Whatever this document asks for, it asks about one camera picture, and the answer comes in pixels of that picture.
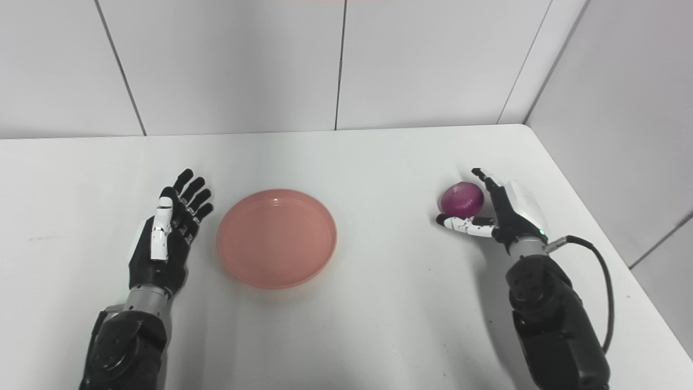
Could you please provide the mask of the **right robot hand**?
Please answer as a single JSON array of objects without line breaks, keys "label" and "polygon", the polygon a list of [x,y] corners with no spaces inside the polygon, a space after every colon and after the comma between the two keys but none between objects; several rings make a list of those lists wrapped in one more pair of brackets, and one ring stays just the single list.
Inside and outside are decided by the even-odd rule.
[{"label": "right robot hand", "polygon": [[544,217],[534,196],[516,180],[503,183],[478,167],[473,168],[471,173],[483,182],[495,216],[461,219],[439,214],[435,223],[473,237],[494,239],[514,259],[548,255],[549,239]]}]

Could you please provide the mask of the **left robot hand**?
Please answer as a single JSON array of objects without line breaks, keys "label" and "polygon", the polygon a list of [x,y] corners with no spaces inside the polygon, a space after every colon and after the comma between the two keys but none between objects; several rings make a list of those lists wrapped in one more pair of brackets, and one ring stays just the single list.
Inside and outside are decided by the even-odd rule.
[{"label": "left robot hand", "polygon": [[183,287],[201,222],[213,212],[205,178],[186,168],[164,187],[129,260],[129,288],[156,287],[171,297]]}]

